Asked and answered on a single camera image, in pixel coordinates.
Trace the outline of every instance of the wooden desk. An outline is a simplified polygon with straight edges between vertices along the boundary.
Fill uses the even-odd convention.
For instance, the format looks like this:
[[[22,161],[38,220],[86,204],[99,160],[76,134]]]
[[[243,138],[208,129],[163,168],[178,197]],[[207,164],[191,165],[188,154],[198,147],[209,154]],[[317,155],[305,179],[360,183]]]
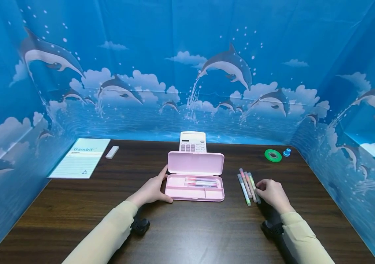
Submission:
[[[111,160],[103,157],[89,180],[50,181],[0,244],[0,263],[61,263],[113,207],[160,172],[169,151],[178,150],[177,142],[113,140],[105,153],[113,145],[120,150]],[[282,152],[286,146],[207,144],[209,152],[226,156],[225,200],[145,206],[141,216],[150,220],[149,231],[131,235],[110,263],[284,263],[260,230],[261,212],[245,203],[239,167],[251,171],[256,182],[280,181],[335,263],[375,263],[297,150],[271,163],[263,155],[268,148]]]

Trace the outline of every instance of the blue fabric wall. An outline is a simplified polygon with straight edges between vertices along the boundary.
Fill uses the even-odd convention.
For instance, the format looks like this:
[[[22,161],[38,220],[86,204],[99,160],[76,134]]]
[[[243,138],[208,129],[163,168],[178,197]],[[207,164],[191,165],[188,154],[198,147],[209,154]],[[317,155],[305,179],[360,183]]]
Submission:
[[[375,0],[0,3],[0,241],[75,138],[185,130],[295,146],[375,255]]]

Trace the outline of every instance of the eraser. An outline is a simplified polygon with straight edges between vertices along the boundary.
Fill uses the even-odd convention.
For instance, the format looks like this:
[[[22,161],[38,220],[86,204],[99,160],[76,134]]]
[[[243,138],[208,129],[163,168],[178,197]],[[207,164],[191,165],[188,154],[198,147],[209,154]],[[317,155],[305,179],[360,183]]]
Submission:
[[[108,152],[108,154],[106,155],[106,158],[107,159],[112,159],[115,155],[115,153],[119,150],[119,146],[113,146],[110,151]]]

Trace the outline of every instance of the tape roll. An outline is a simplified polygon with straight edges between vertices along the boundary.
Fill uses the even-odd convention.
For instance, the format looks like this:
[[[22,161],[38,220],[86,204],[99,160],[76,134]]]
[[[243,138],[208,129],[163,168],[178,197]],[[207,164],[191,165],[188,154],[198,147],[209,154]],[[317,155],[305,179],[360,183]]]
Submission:
[[[276,150],[266,150],[264,155],[271,162],[280,162],[282,158],[280,152]]]

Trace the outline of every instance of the ocean illustration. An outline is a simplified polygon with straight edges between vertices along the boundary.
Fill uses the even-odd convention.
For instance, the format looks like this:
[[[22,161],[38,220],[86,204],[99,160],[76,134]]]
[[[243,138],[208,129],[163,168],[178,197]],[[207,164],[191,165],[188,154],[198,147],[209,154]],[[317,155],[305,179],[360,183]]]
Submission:
[[[375,2],[150,4],[0,4],[0,242],[77,138],[202,131],[295,147],[375,256]]]

